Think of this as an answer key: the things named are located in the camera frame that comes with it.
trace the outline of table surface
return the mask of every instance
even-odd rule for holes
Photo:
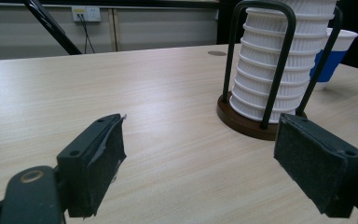
[[[0,61],[0,200],[13,175],[54,167],[94,120],[120,113],[128,158],[97,216],[68,223],[357,223],[356,209],[320,215],[274,142],[217,117],[226,57],[213,50],[227,46]],[[358,69],[340,65],[306,113],[358,147]]]

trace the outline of power socket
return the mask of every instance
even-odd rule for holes
[[[83,16],[84,21],[101,21],[101,11],[98,7],[72,7],[74,21],[80,21],[78,16]]]

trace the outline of stack of white cups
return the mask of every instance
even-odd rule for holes
[[[310,69],[334,18],[337,0],[277,0],[296,14],[296,30],[269,123],[281,113],[295,114],[310,82]],[[287,19],[280,12],[248,8],[241,39],[240,60],[230,98],[231,107],[248,119],[260,121],[281,53]]]

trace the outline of black cable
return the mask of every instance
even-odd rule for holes
[[[86,33],[86,44],[85,44],[84,53],[86,53],[86,49],[87,49],[87,40],[89,41],[89,45],[91,46],[92,52],[95,53],[94,47],[92,46],[91,41],[90,41],[89,32],[87,31],[87,25],[86,25],[86,21],[84,20],[83,14],[81,14],[79,16],[79,19],[80,19],[81,24],[83,25],[84,32]]]

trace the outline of blue cup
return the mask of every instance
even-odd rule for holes
[[[332,29],[327,28],[327,36],[324,39],[323,42],[323,48],[325,46],[325,43],[327,42],[328,37],[331,34]],[[338,34],[336,43],[334,44],[330,55],[327,58],[327,61],[324,65],[324,69],[322,70],[322,73],[320,74],[318,81],[316,83],[316,86],[314,88],[315,91],[321,91],[324,89],[324,87],[327,85],[328,81],[330,81],[330,78],[333,76],[334,71],[336,71],[336,68],[341,63],[342,59],[344,58],[345,54],[347,53],[348,49],[351,46],[351,43],[353,42],[354,38],[357,37],[357,34],[352,31],[347,30],[341,30]],[[316,66],[319,62],[319,60],[322,57],[324,50],[322,49],[315,58],[315,66],[310,70],[310,77],[313,76],[313,73],[315,72]]]

